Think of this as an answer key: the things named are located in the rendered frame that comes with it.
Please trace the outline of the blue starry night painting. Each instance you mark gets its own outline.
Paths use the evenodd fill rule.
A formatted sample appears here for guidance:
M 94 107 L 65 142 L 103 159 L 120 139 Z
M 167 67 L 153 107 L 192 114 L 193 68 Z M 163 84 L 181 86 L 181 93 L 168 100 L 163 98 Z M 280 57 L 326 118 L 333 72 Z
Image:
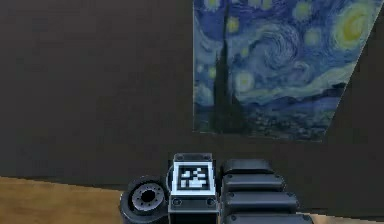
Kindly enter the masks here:
M 193 131 L 322 140 L 383 6 L 193 0 Z

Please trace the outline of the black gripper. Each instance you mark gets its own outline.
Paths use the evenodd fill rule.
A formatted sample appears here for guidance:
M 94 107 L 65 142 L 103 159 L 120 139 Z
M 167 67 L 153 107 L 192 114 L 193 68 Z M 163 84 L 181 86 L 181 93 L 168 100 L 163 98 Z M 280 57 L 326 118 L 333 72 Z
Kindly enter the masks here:
M 122 224 L 167 224 L 168 191 L 161 177 L 143 176 L 120 195 Z

